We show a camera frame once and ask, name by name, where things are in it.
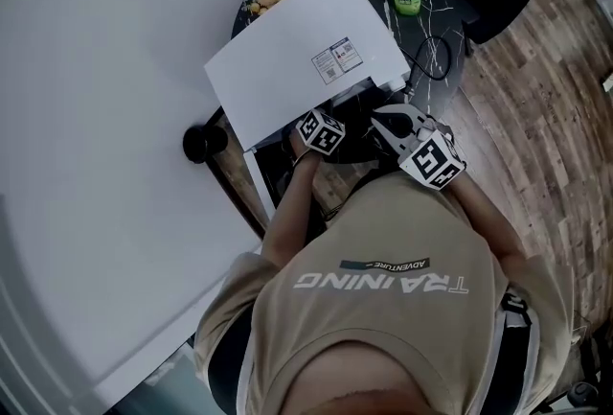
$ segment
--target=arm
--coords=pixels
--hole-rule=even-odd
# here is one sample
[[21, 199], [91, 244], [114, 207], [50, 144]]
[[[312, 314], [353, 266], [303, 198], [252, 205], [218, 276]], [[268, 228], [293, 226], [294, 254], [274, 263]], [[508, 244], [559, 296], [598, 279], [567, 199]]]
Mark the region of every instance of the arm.
[[511, 223], [466, 172], [451, 180], [447, 188], [464, 208], [474, 230], [488, 242], [505, 273], [526, 262], [524, 246]]
[[[291, 143], [297, 155], [307, 150], [296, 131], [291, 135]], [[279, 268], [305, 246], [313, 178], [320, 162], [321, 154], [311, 152], [298, 163], [264, 235], [261, 254]]]

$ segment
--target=chair leg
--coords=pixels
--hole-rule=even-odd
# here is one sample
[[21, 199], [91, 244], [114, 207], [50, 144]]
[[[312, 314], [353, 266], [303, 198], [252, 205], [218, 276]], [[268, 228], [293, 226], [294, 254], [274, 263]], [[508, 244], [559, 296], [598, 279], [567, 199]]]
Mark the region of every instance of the chair leg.
[[324, 211], [322, 206], [319, 204], [315, 196], [311, 196], [305, 246], [323, 235], [326, 232], [326, 229], [326, 221], [324, 220]]
[[472, 42], [470, 38], [466, 36], [466, 32], [464, 33], [464, 53], [467, 58], [472, 58], [474, 50], [472, 48]]

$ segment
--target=hand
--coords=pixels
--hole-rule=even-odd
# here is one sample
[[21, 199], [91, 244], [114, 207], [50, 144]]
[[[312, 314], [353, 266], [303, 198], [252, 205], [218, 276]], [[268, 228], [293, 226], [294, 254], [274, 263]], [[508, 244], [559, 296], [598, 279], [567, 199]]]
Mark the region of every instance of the hand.
[[451, 130], [451, 127], [446, 126], [445, 124], [441, 124], [436, 119], [428, 115], [428, 118], [424, 121], [419, 132], [409, 139], [409, 150], [411, 152], [416, 151], [417, 148], [421, 145], [421, 143], [423, 141], [426, 141], [432, 135], [432, 132], [434, 132], [435, 130], [440, 132], [445, 139], [447, 139], [452, 145], [455, 146], [455, 137], [453, 135], [453, 130]]
[[[291, 143], [291, 148], [293, 149], [294, 156], [296, 158], [299, 158], [302, 154], [309, 150], [309, 147], [303, 142], [302, 137], [300, 137], [298, 130], [295, 128], [291, 131], [291, 134], [289, 134], [289, 142]], [[313, 165], [315, 168], [317, 168], [321, 160], [321, 152], [312, 150], [300, 161], [299, 165], [302, 165], [303, 162], [308, 161], [309, 165]]]

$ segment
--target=white box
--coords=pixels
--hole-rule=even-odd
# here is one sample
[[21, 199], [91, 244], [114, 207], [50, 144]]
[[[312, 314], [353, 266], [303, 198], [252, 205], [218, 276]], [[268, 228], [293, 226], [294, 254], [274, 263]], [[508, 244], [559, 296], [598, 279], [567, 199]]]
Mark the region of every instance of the white box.
[[410, 72], [369, 0], [282, 0], [205, 69], [243, 150], [363, 80], [398, 89]]

